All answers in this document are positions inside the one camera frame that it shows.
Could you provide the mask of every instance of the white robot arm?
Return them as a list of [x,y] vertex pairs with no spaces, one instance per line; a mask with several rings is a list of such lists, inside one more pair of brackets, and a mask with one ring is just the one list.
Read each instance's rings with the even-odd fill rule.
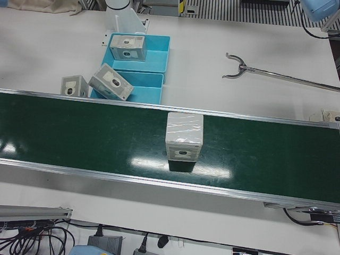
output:
[[106,29],[120,33],[147,32],[147,26],[138,18],[130,0],[106,0],[106,5]]

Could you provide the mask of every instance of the blue plastic bin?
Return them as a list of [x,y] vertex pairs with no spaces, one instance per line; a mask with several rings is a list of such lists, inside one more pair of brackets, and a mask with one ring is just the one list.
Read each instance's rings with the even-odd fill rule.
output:
[[146,72],[146,73],[161,73],[165,75],[168,63],[170,37],[169,36],[152,36],[152,35],[138,35],[145,36],[147,44],[147,56],[145,61],[124,61],[115,60],[110,50],[112,38],[115,35],[131,35],[129,33],[113,33],[106,48],[103,59],[103,64],[106,63],[116,71],[131,71],[131,72]]
[[[160,104],[164,76],[161,73],[121,72],[118,73],[126,79],[134,89],[126,101],[146,104]],[[95,89],[92,98],[104,98]]]

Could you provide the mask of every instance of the metal grating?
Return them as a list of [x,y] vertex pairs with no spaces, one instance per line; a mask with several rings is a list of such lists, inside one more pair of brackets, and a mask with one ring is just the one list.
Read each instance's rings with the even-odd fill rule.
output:
[[[225,20],[250,23],[273,24],[280,26],[301,26],[301,6],[293,10],[293,3],[289,5],[251,4],[241,3],[241,0],[187,0],[187,6],[197,6],[197,14],[186,14],[188,18]],[[309,28],[321,27],[326,20],[310,22],[305,19]],[[339,30],[340,21],[337,20],[330,28]]]

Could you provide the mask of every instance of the white table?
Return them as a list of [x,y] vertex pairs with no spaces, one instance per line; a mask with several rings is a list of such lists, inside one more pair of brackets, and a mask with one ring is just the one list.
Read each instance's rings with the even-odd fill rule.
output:
[[[88,81],[105,51],[104,17],[0,9],[0,87],[57,94],[63,76]],[[162,104],[300,120],[340,109],[335,92],[249,73],[221,78],[237,71],[228,51],[249,66],[339,86],[326,40],[293,27],[149,19],[149,34],[172,39]],[[0,180],[3,205],[70,207],[80,220],[297,255],[340,252],[333,228],[294,225],[259,202],[7,168]]]

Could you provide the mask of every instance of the metal rod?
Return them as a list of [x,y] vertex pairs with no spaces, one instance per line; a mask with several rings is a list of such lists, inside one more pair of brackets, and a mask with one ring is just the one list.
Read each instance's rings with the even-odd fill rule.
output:
[[269,72],[269,71],[266,71],[266,70],[261,70],[261,69],[248,67],[248,66],[240,66],[240,69],[245,69],[246,71],[249,71],[249,72],[253,72],[253,73],[256,73],[256,74],[261,74],[261,75],[265,75],[265,76],[269,76],[269,77],[274,77],[274,78],[278,78],[278,79],[282,79],[282,80],[286,80],[286,81],[297,82],[297,83],[300,83],[300,84],[304,84],[304,85],[308,85],[308,86],[312,86],[312,87],[316,87],[316,88],[320,88],[320,89],[327,89],[327,90],[331,90],[331,91],[340,92],[339,87],[334,87],[334,86],[327,85],[327,84],[303,80],[303,79],[291,77],[291,76],[288,76],[288,75]]
[[236,60],[240,63],[239,64],[239,72],[237,74],[224,75],[224,76],[222,76],[222,78],[237,79],[244,72],[248,71],[248,72],[261,74],[261,75],[265,75],[265,76],[272,77],[272,78],[278,78],[278,79],[285,80],[285,81],[297,82],[297,83],[300,83],[300,84],[304,84],[304,85],[308,85],[308,86],[312,86],[312,87],[316,87],[316,88],[320,88],[320,89],[327,89],[327,90],[331,90],[331,91],[335,91],[335,92],[340,92],[339,87],[335,87],[335,86],[331,86],[331,85],[327,85],[327,84],[323,84],[323,83],[318,83],[318,82],[314,82],[314,81],[303,80],[303,79],[291,77],[291,76],[288,76],[288,75],[283,75],[283,74],[279,74],[279,73],[274,73],[274,72],[270,72],[270,71],[266,71],[266,70],[262,70],[262,69],[249,67],[245,64],[243,59],[241,59],[240,57],[238,57],[236,55],[229,55],[229,53],[226,53],[225,56],[227,58],[231,59],[231,60]]

